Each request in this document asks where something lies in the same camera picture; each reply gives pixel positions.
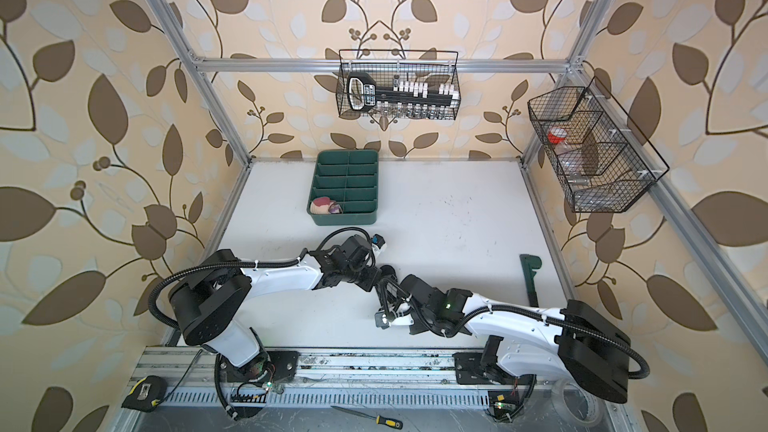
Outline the beige sock maroon purple stripes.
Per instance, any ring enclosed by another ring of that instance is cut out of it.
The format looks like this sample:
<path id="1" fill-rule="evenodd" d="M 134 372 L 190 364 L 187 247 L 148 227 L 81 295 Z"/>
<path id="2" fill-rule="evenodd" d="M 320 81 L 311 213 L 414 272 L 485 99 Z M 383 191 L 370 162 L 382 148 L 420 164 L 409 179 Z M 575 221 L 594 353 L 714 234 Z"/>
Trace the beige sock maroon purple stripes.
<path id="1" fill-rule="evenodd" d="M 310 201 L 309 213 L 313 215 L 336 215 L 342 214 L 343 209 L 340 202 L 327 196 L 321 196 Z"/>

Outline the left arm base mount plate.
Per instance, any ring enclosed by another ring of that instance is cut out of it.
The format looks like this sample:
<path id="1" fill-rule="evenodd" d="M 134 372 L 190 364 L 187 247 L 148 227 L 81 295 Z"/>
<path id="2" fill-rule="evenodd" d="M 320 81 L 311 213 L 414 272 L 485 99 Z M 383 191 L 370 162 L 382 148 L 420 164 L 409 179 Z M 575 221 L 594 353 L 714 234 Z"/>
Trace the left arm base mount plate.
<path id="1" fill-rule="evenodd" d="M 296 350 L 274 349 L 260 352 L 245 365 L 236 367 L 226 358 L 217 366 L 225 381 L 266 384 L 292 379 L 299 369 L 300 353 Z"/>

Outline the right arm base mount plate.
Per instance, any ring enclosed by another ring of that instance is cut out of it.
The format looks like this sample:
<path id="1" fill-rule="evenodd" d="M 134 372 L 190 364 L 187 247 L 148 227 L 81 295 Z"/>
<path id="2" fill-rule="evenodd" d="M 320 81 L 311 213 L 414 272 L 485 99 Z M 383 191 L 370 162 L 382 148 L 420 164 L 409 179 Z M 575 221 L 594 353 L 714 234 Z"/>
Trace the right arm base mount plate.
<path id="1" fill-rule="evenodd" d="M 534 375 L 514 376 L 498 365 L 486 364 L 479 352 L 453 354 L 455 380 L 459 385 L 527 386 L 535 381 Z"/>

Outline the black grey argyle sock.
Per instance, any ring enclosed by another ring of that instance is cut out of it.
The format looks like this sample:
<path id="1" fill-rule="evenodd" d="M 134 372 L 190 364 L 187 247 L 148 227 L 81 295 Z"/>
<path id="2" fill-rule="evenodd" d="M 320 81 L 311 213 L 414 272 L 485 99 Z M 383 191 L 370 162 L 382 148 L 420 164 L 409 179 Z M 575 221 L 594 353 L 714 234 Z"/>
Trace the black grey argyle sock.
<path id="1" fill-rule="evenodd" d="M 398 279 L 395 269 L 390 265 L 382 265 L 379 268 L 377 285 L 398 285 Z"/>

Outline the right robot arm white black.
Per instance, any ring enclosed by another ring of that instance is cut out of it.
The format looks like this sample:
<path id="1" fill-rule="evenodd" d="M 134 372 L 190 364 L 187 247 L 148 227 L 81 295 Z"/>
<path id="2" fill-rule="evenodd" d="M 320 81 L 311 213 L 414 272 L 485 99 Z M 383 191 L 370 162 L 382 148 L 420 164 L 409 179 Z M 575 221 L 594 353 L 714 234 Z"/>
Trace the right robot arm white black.
<path id="1" fill-rule="evenodd" d="M 485 373 L 492 382 L 504 375 L 569 379 L 597 398 L 624 404 L 630 381 L 651 372 L 630 339 L 582 301 L 569 300 L 562 309 L 513 305 L 465 289 L 443 292 L 414 275 L 383 277 L 375 290 L 382 329 L 484 338 L 491 360 Z"/>

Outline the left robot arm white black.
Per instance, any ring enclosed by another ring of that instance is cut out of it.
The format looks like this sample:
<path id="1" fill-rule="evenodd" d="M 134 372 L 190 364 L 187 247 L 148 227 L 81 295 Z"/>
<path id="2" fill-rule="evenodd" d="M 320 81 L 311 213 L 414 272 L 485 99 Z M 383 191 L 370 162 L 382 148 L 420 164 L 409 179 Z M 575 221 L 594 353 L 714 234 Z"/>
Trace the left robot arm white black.
<path id="1" fill-rule="evenodd" d="M 245 261 L 221 249 L 198 266 L 158 282 L 148 293 L 151 315 L 237 369 L 266 356 L 255 331 L 236 315 L 249 299 L 351 283 L 370 292 L 381 278 L 377 259 L 386 241 L 350 226 L 330 233 L 313 250 L 284 261 Z"/>

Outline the green plastic divided tray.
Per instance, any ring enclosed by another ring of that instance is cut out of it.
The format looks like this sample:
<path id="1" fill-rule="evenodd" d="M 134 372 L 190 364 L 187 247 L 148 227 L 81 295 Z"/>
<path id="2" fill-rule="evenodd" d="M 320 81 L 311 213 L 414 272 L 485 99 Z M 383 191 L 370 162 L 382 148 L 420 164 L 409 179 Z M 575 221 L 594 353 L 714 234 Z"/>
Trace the green plastic divided tray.
<path id="1" fill-rule="evenodd" d="M 377 220 L 379 154 L 376 150 L 326 150 L 318 154 L 306 211 L 321 227 L 367 226 Z M 343 213 L 313 215 L 312 199 L 327 196 L 341 203 Z"/>

